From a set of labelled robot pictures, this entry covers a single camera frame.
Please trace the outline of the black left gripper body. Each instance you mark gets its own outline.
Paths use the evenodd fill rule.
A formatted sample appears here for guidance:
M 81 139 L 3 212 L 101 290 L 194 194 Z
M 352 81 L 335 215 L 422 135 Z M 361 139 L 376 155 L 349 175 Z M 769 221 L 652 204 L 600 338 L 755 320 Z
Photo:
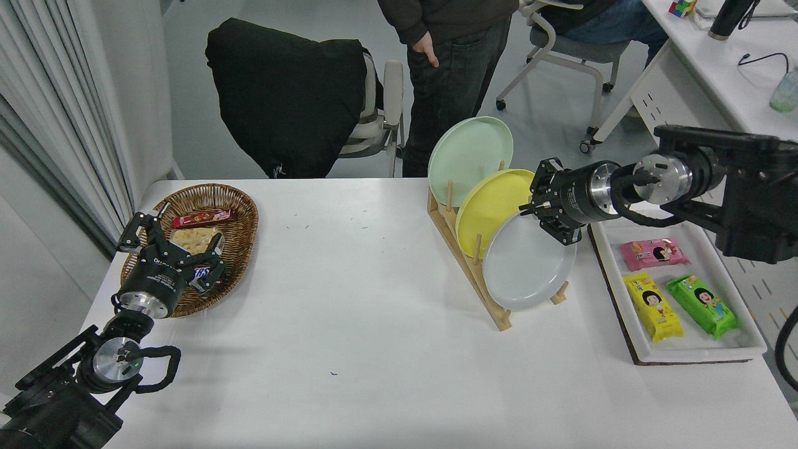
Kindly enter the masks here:
M 122 305 L 176 306 L 188 284 L 185 275 L 191 272 L 180 264 L 188 256 L 190 253 L 176 245 L 161 250 L 155 245 L 143 248 L 122 284 Z

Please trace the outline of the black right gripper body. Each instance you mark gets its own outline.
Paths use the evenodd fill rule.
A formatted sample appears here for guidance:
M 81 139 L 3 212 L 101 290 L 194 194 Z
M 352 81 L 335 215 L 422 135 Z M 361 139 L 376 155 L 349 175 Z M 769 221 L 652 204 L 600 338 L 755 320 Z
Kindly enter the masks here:
M 604 220 L 591 193 L 591 181 L 598 167 L 599 164 L 591 164 L 578 170 L 561 170 L 551 178 L 551 190 L 557 193 L 553 209 L 562 225 L 584 226 Z

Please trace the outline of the person's hand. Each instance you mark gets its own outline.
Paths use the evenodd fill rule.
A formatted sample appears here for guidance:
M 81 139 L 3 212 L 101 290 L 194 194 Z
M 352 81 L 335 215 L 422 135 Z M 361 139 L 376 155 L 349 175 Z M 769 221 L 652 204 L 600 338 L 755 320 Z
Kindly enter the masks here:
M 440 66 L 439 60 L 434 51 L 434 43 L 430 32 L 426 32 L 416 43 L 411 46 L 411 50 L 417 54 L 423 54 L 431 66 Z

